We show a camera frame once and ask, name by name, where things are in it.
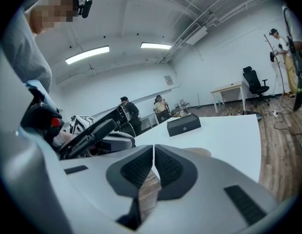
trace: black headset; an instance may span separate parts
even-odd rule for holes
[[[78,15],[82,18],[87,18],[92,5],[92,0],[79,1],[79,13]]]

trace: gray shirt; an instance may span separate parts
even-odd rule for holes
[[[20,9],[10,21],[1,44],[7,59],[22,82],[38,80],[47,92],[50,91],[51,69],[36,45],[23,9]]]

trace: fluorescent light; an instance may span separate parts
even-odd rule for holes
[[[92,49],[92,50],[82,52],[78,55],[75,55],[73,57],[70,57],[70,58],[66,59],[65,61],[67,62],[67,64],[72,64],[75,61],[79,61],[79,60],[82,60],[82,59],[85,59],[85,58],[88,58],[88,57],[91,57],[91,56],[95,56],[95,55],[98,55],[98,54],[103,54],[103,53],[106,53],[106,52],[109,52],[109,51],[110,51],[109,46],[100,47],[100,48],[97,48],[97,49]]]
[[[170,49],[170,45],[157,44],[157,43],[145,43],[141,44],[141,48],[143,49]]]

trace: white desk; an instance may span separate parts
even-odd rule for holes
[[[254,181],[259,181],[261,141],[256,115],[200,117],[201,127],[170,137],[166,122],[136,137],[136,145],[163,144],[178,148],[199,147],[212,157],[232,165]],[[160,178],[154,165],[153,172]]]
[[[154,118],[155,118],[155,121],[156,121],[156,124],[158,124],[159,125],[159,121],[157,120],[157,117],[156,117],[156,114],[155,114],[155,112],[152,112],[152,113],[150,113],[150,114],[148,114],[148,115],[145,115],[145,116],[143,116],[143,117],[141,117],[141,121],[143,121],[144,119],[148,119],[148,121],[149,121],[149,123],[150,123],[150,126],[151,126],[151,128],[153,128],[153,124],[152,124],[152,122],[151,122],[151,116],[154,116]]]
[[[222,92],[227,91],[227,90],[231,90],[231,89],[235,89],[235,88],[239,88],[241,90],[242,102],[243,102],[243,110],[246,111],[245,110],[245,98],[244,98],[244,93],[243,93],[242,85],[243,85],[243,82],[240,80],[238,82],[230,83],[228,85],[216,88],[214,91],[211,91],[211,93],[213,95],[213,98],[214,98],[214,105],[215,105],[216,113],[218,113],[218,110],[217,110],[217,103],[216,103],[216,100],[215,100],[215,93],[220,92],[221,97],[222,97],[222,102],[224,104]]]

